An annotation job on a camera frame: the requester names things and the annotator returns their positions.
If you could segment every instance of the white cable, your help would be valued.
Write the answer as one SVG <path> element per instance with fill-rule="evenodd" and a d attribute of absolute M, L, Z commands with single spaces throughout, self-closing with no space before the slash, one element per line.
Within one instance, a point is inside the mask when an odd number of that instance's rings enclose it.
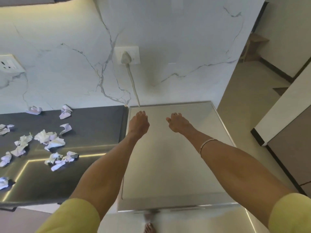
<path fill-rule="evenodd" d="M 126 64 L 126 68 L 127 68 L 128 75 L 129 75 L 130 78 L 131 78 L 133 91 L 134 91 L 136 100 L 137 100 L 137 102 L 138 102 L 138 107 L 140 107 L 140 103 L 139 103 L 138 95 L 137 95 L 137 92 L 136 92 L 136 89 L 135 89 L 135 83 L 134 83 L 133 75 L 132 75 L 132 72 L 131 72 L 131 69 L 130 69 L 130 65 L 129 65 L 129 64 Z"/>

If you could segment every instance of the yellow shirt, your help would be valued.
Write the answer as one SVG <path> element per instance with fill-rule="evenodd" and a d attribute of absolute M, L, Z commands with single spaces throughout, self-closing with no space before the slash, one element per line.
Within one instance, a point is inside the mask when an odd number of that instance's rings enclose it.
<path fill-rule="evenodd" d="M 69 199 L 61 204 L 37 233 L 96 233 L 99 214 L 86 200 Z M 281 198 L 274 206 L 270 219 L 271 233 L 311 233 L 311 199 L 297 193 Z"/>

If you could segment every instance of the electrical outlet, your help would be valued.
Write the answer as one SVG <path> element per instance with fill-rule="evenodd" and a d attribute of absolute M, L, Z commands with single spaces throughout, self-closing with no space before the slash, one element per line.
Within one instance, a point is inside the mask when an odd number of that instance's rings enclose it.
<path fill-rule="evenodd" d="M 130 65 L 140 64 L 139 47 L 138 46 L 119 46 L 115 47 L 115 57 L 117 64 L 121 65 L 123 52 L 128 52 L 132 58 Z"/>
<path fill-rule="evenodd" d="M 5 73 L 23 73 L 25 69 L 13 55 L 0 55 L 0 70 Z"/>

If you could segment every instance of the foot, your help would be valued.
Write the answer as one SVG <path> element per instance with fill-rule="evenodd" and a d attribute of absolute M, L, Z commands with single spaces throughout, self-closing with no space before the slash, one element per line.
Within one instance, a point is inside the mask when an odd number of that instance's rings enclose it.
<path fill-rule="evenodd" d="M 153 227 L 152 223 L 146 224 L 144 233 L 156 233 L 156 230 Z"/>

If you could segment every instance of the silver bangle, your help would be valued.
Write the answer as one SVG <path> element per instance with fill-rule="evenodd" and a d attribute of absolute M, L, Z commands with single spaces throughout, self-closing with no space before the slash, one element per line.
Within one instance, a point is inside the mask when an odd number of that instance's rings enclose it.
<path fill-rule="evenodd" d="M 209 141 L 218 141 L 217 139 L 214 139 L 214 138 L 212 138 L 212 139 L 209 139 L 209 140 L 207 140 L 207 141 L 205 141 L 202 145 L 201 145 L 201 147 L 200 147 L 200 156 L 202 157 L 202 154 L 201 154 L 201 151 L 202 151 L 202 148 L 203 148 L 203 146 L 207 143 L 207 142 L 209 142 Z"/>

